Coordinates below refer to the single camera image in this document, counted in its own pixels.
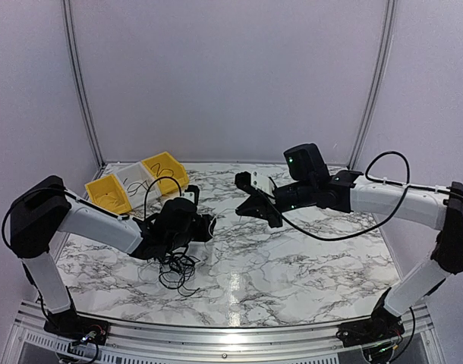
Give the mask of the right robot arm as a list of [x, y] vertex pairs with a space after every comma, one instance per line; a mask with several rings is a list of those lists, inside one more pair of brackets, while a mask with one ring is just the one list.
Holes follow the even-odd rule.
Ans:
[[284, 214], [317, 207], [346, 214], [381, 215], [378, 228], [393, 218], [415, 222], [437, 231], [428, 257], [379, 299], [366, 320], [365, 334], [379, 340], [417, 301], [431, 295], [449, 276], [463, 272], [463, 184], [428, 187], [371, 177], [367, 171], [341, 170], [330, 174], [314, 143], [284, 153], [292, 183], [277, 187], [270, 178], [251, 172], [235, 175], [235, 186], [248, 194], [236, 208], [239, 216], [266, 221], [271, 228], [289, 224]]

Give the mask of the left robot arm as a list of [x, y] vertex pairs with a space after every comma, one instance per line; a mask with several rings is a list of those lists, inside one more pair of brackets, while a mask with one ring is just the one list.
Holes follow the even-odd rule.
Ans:
[[1, 235], [39, 291], [49, 322], [66, 336], [79, 337], [84, 320], [50, 256], [49, 244], [56, 233], [85, 237], [134, 259], [162, 261], [191, 242], [208, 242], [215, 226], [214, 217], [197, 211], [196, 199], [169, 199], [160, 212], [140, 219], [82, 199], [60, 177], [50, 175], [13, 201], [2, 220]]

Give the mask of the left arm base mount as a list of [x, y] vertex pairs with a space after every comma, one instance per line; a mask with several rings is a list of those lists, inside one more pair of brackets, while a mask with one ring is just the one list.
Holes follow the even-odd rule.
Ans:
[[76, 311], [67, 310], [57, 314], [48, 313], [44, 330], [68, 339], [82, 339], [90, 332], [95, 332], [93, 340], [104, 345], [107, 340], [109, 323], [107, 321], [79, 315]]

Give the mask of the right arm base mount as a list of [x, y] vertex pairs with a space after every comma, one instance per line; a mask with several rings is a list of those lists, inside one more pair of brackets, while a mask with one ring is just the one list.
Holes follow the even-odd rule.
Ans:
[[340, 324], [336, 332], [344, 347], [371, 344], [377, 341], [401, 337], [405, 333], [399, 317], [389, 312], [372, 315], [366, 319]]

